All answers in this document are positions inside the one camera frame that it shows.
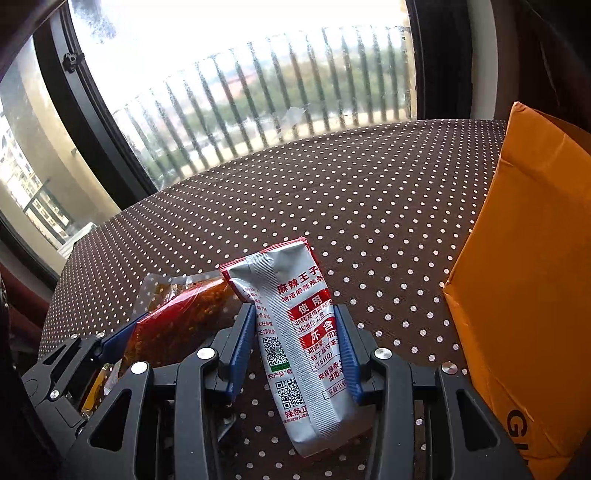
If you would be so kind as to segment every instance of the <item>window latch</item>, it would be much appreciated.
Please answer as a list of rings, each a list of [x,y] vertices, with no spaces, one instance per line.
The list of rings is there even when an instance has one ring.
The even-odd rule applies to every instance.
[[[84,60],[85,55],[80,53],[66,53],[64,55],[64,60],[62,61],[62,65],[64,70],[69,73],[74,73],[76,71],[76,66],[80,64],[82,60]]]

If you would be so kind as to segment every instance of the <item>barcode label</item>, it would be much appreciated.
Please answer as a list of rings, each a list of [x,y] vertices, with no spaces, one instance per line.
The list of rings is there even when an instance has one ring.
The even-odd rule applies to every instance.
[[[275,387],[277,388],[277,394],[281,399],[284,409],[288,410],[289,408],[299,407],[304,404],[304,398],[301,396],[295,378],[275,382]]]
[[[272,372],[289,368],[290,363],[277,337],[263,337],[262,345],[265,348],[265,356]]]

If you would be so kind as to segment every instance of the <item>window glass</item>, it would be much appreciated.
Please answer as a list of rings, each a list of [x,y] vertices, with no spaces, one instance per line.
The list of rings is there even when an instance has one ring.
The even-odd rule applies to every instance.
[[[57,274],[76,241],[119,212],[61,123],[32,38],[0,82],[0,210]]]
[[[70,9],[108,108],[162,189],[281,142],[415,118],[404,0],[337,4],[70,0]]]

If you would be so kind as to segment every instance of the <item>metal screw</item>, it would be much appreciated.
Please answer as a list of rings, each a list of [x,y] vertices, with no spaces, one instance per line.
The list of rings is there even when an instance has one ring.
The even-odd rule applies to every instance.
[[[209,360],[210,358],[213,358],[213,356],[216,354],[216,351],[213,348],[210,347],[205,347],[205,348],[200,348],[197,351],[197,356],[201,359],[201,360]]]
[[[374,355],[380,360],[387,360],[392,357],[392,350],[384,347],[376,348]]]
[[[131,373],[139,375],[144,373],[148,369],[148,364],[146,362],[136,362],[131,365]]]
[[[443,362],[441,364],[441,370],[448,375],[457,374],[457,365],[453,362]]]

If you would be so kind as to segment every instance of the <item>brown polka dot tablecloth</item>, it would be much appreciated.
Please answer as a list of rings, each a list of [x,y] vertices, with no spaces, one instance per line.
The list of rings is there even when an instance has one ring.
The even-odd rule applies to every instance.
[[[40,357],[74,332],[108,334],[128,322],[148,273],[214,270],[304,235],[334,301],[379,346],[416,364],[451,360],[467,373],[441,287],[482,207],[505,126],[435,120],[336,132],[247,155],[142,200],[76,245]],[[296,455],[257,346],[235,407],[245,438],[226,478],[364,477],[369,438],[315,462]]]

